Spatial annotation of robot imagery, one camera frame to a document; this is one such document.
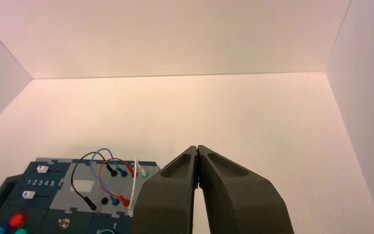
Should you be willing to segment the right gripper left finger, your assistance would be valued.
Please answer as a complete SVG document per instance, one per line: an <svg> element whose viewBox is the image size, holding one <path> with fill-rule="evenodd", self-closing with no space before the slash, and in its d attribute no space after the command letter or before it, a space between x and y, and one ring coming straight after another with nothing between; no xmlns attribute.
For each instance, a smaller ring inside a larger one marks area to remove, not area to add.
<svg viewBox="0 0 374 234"><path fill-rule="evenodd" d="M135 204L132 233L192 233L197 169L197 147L190 146L149 178Z"/></svg>

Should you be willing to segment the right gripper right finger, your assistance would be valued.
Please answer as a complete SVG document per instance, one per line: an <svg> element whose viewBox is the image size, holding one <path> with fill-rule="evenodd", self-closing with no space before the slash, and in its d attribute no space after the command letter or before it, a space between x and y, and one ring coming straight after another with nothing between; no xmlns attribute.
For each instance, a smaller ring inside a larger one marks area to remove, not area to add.
<svg viewBox="0 0 374 234"><path fill-rule="evenodd" d="M286 204L266 178L200 145L199 177L212 234L292 234Z"/></svg>

